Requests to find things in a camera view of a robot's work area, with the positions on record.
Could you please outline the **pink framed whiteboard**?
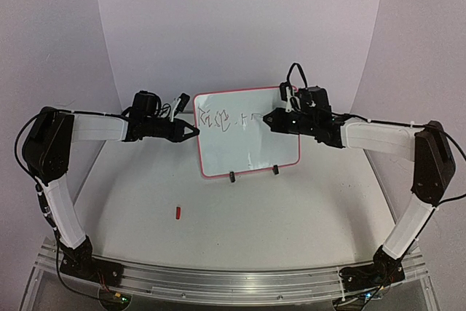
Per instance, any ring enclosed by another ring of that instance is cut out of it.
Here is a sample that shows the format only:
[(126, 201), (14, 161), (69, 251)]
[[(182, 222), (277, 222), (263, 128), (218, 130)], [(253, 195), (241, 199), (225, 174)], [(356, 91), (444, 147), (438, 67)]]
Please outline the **pink framed whiteboard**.
[(278, 87), (201, 93), (194, 97), (200, 171), (205, 178), (271, 170), (299, 163), (297, 135), (273, 133), (251, 114), (266, 115), (285, 102)]

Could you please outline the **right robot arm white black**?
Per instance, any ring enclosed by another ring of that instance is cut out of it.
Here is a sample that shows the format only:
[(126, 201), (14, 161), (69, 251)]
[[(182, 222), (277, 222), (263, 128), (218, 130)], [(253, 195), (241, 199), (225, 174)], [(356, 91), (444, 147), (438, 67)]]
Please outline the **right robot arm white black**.
[(263, 117), (273, 133), (305, 135), (336, 149), (362, 150), (400, 160), (411, 171), (406, 207), (395, 226), (377, 248), (372, 261), (346, 267), (341, 276), (348, 283), (386, 286), (404, 278), (402, 260), (419, 238), (456, 173), (454, 141), (439, 121), (422, 124), (369, 119), (333, 111), (322, 87), (292, 91), (280, 86), (285, 105)]

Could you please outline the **red marker cap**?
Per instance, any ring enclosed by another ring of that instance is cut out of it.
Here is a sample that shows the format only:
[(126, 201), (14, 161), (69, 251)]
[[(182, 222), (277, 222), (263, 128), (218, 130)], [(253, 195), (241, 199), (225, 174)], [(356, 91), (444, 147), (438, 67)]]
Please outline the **red marker cap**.
[(181, 219), (181, 207), (177, 207), (175, 211), (175, 219), (180, 220)]

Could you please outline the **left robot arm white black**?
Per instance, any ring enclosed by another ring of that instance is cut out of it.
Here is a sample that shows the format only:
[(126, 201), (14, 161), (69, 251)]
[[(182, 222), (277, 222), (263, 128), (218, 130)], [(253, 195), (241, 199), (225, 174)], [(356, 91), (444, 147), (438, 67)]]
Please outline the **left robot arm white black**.
[(92, 256), (92, 243), (74, 210), (66, 174), (71, 146), (80, 141), (136, 142), (161, 138), (181, 143), (199, 130), (177, 116), (190, 97), (182, 93), (171, 104), (141, 90), (121, 114), (70, 111), (44, 107), (23, 127), (28, 132), (22, 146), (15, 147), (18, 165), (34, 180), (39, 206), (72, 270), (91, 278), (99, 267)]

